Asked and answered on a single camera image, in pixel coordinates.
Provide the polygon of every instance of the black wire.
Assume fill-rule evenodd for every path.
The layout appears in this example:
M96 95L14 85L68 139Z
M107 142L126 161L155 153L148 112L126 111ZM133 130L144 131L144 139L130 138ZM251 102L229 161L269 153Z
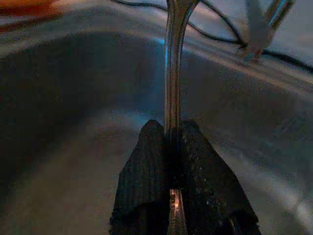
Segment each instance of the black wire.
M155 3L149 3L149 2L128 2L128 1L124 1L124 0L111 0L123 5L127 5L127 6L138 6L138 7L154 7L163 11L167 11L167 8L162 6L162 5L158 5ZM216 7L214 7L211 3L205 1L205 0L201 0L201 2L206 5L208 8L210 8L212 11L214 11L222 20L225 21L225 23L229 26L229 28L231 29L231 31L233 32L233 34L236 36L237 40L232 40L232 39L227 39L227 38L222 38L222 37L217 37L211 34L208 34L207 32L204 32L202 29L196 27L193 23L188 22L189 26L191 26L193 29L195 29L198 33L200 33L201 35L203 35L204 37L207 37L211 40L215 40L215 41L219 41L219 42L225 42L225 43L231 43L231 44L236 44L236 45L240 45L241 48L245 48L247 46L247 43L242 39L240 33L238 32L238 30L236 29L236 27L230 22L230 20L227 18L227 16L225 16L222 12L220 12ZM310 73L313 73L313 67L294 58L291 57L289 55L286 54L282 54L282 53L278 53L278 52L274 52L274 51L270 51L270 50L264 50L263 55L269 55L271 57L280 59L282 61L285 61L287 63L290 63L292 65L295 65L297 67L300 67L302 69L305 69L307 71L309 71Z

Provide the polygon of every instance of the black cable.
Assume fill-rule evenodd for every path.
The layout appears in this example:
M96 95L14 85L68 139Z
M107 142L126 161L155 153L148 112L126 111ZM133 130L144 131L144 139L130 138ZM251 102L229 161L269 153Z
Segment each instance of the black cable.
M154 7L163 11L167 11L167 7L155 4L155 3L149 3L149 2L128 2L124 0L111 0L123 5L127 6L138 6L138 7ZM207 37L211 40L219 41L219 42L225 42L225 43L231 43L231 44L236 44L240 45L241 48L245 48L247 46L247 43L242 39L240 33L238 30L235 28L235 26L230 22L230 20L225 16L222 12L220 12L216 7L214 7L211 3L201 0L201 2L206 5L208 8L210 8L212 11L214 11L222 20L225 21L225 23L229 26L233 34L236 36L237 40L232 40L232 39L227 39L227 38L222 38L222 37L217 37L211 34L208 34L207 32L204 32L202 29L196 27L193 23L188 22L189 26L191 26L194 30L196 30L198 33L203 35L204 37ZM290 63L292 65L295 65L297 67L300 67L302 69L305 69L309 71L310 73L313 73L313 67L286 54L270 51L270 50L264 50L263 55L269 55L271 57L280 59L284 62Z

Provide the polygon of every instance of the sink basin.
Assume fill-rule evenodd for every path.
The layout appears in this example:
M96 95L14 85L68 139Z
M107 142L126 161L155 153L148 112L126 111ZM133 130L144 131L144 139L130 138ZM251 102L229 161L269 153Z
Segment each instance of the sink basin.
M165 23L105 2L3 36L0 234L109 234L140 128L163 123ZM312 234L312 75L236 51L187 29L182 116L236 173L263 235Z

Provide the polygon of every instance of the stainless steel sink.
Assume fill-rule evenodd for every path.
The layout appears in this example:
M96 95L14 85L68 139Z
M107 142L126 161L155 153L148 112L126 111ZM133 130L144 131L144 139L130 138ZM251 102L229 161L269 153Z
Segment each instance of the stainless steel sink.
M0 234L108 234L139 130L163 123L165 23L105 2L2 37ZM312 75L236 51L187 29L183 118L237 174L263 235L312 234Z

